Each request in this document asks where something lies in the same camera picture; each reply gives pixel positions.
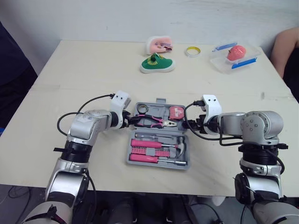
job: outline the toy shoe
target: toy shoe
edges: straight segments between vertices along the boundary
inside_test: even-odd
[[[145,43],[145,53],[161,53],[172,50],[172,41],[169,36],[152,36]]]
[[[168,72],[174,70],[174,68],[174,60],[166,59],[161,55],[154,53],[142,62],[140,71],[143,73]]]

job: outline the person's arm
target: person's arm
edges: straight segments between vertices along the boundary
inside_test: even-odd
[[[282,78],[286,63],[296,47],[299,47],[299,28],[285,30],[276,36],[270,60]]]

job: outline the tool kit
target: tool kit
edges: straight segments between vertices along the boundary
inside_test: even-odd
[[[132,120],[135,129],[128,146],[130,164],[186,170],[190,167],[189,143],[182,126],[184,106],[137,103]]]

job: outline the hammer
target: hammer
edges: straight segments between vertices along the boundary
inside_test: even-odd
[[[185,151],[184,138],[179,137],[178,142],[179,143],[177,145],[167,145],[167,144],[163,144],[163,143],[158,142],[158,141],[141,141],[141,140],[132,139],[131,146],[133,146],[133,147],[147,147],[147,148],[175,147],[175,148],[180,149],[180,152],[177,156],[177,157],[179,157]]]

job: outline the dark clothing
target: dark clothing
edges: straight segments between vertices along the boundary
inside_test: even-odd
[[[0,127],[5,128],[37,78],[31,65],[14,80],[0,86]]]
[[[29,66],[30,62],[0,22],[0,86],[17,78]]]
[[[285,66],[284,82],[299,103],[299,48],[295,48]]]

